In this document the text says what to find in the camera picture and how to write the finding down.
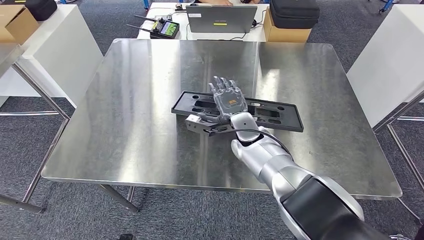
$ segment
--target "robot finger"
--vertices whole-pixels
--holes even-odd
[[[215,85],[210,82],[208,83],[210,90],[212,91],[212,93],[216,94],[217,93],[217,89],[215,88]]]
[[[219,89],[224,89],[223,82],[220,80],[219,77],[213,76],[213,79],[215,79],[216,85],[218,86]]]
[[[221,81],[224,83],[224,86],[229,89],[231,86],[228,83],[227,79],[225,77],[220,77]]]
[[[233,89],[237,88],[236,82],[234,80],[230,80],[229,84]]]

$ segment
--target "metal table surface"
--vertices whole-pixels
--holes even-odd
[[[231,151],[171,107],[214,75],[247,97],[295,104],[304,132],[271,130],[300,166],[361,199],[402,195],[329,44],[116,39],[49,158],[52,181],[269,192]]]

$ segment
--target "white table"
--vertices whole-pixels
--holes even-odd
[[[21,46],[19,65],[51,97],[77,107],[103,55],[77,5],[57,6],[49,19]],[[40,95],[12,68],[0,78],[0,106],[8,96]]]
[[[347,73],[371,127],[424,90],[424,5],[396,4]]]
[[[166,16],[171,14],[175,10],[175,2],[154,2],[151,4],[151,8],[147,13],[147,18],[155,19],[157,16]],[[182,3],[183,8],[185,9],[190,3]],[[245,6],[242,3],[234,3],[234,6]],[[257,6],[256,14],[254,19],[259,23],[265,18],[264,10],[267,9],[269,4],[249,4],[249,6]],[[244,33],[194,33],[190,31],[189,19],[185,12],[176,13],[172,15],[172,20],[176,23],[179,23],[179,33],[175,39],[179,40],[230,40],[234,37],[243,37]],[[143,29],[152,29],[153,22],[145,21],[141,27]],[[150,39],[150,33],[140,30],[137,36],[137,39]],[[264,27],[262,25],[257,25],[255,28],[251,29],[246,36],[243,37],[243,41],[246,42],[266,42]]]

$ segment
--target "black bag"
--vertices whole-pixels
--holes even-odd
[[[311,29],[320,17],[316,0],[271,0],[269,10],[279,29]]]
[[[55,0],[5,0],[4,5],[22,5],[29,10],[36,21],[45,21],[58,9]]]

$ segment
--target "gray laptop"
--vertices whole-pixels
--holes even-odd
[[[250,32],[257,6],[186,6],[192,33]]]

